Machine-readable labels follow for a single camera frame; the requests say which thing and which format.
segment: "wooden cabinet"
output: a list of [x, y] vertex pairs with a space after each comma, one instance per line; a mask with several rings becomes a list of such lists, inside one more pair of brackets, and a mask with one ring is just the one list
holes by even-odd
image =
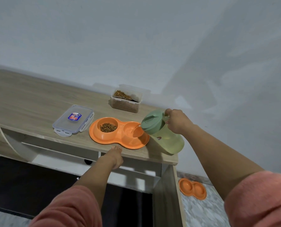
[[[75, 175], [84, 174], [112, 145], [94, 142], [84, 131], [60, 137], [53, 122], [72, 105], [95, 112], [94, 120], [116, 117], [141, 122], [156, 107], [140, 105], [138, 113], [111, 108], [110, 96], [19, 73], [0, 70], [0, 156]], [[175, 165], [153, 139], [138, 150], [123, 148], [124, 164], [111, 172], [108, 183], [153, 194], [154, 226], [185, 226]]]

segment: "pink shirt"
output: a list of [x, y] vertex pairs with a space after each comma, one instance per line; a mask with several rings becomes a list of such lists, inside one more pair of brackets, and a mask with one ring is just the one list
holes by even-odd
[[[232, 227], [281, 227], [281, 174], [257, 172], [227, 196], [225, 210]], [[56, 196], [29, 227], [101, 227], [102, 218], [92, 192], [74, 186]]]

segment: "green lid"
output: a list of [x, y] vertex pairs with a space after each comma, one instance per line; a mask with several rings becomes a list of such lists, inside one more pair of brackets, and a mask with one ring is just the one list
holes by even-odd
[[163, 121], [164, 113], [161, 110], [155, 110], [145, 116], [141, 122], [141, 128], [149, 135], [158, 132], [163, 128], [165, 122]]

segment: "empty orange bowl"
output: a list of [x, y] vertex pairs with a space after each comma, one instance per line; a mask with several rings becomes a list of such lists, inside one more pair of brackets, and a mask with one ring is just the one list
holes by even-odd
[[[110, 133], [101, 131], [100, 126], [104, 123], [110, 123], [117, 129]], [[90, 137], [100, 144], [118, 143], [128, 149], [139, 149], [145, 146], [150, 139], [138, 122], [122, 122], [116, 118], [105, 117], [93, 122], [89, 128]]]
[[181, 178], [178, 182], [180, 191], [186, 196], [194, 196], [199, 200], [207, 197], [207, 191], [203, 184], [192, 182], [186, 178]]

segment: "blue and red sticker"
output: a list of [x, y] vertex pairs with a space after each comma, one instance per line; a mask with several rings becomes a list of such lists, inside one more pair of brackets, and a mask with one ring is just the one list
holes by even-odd
[[78, 114], [78, 113], [72, 113], [68, 119], [72, 120], [72, 121], [78, 121], [80, 119], [82, 115], [81, 114]]

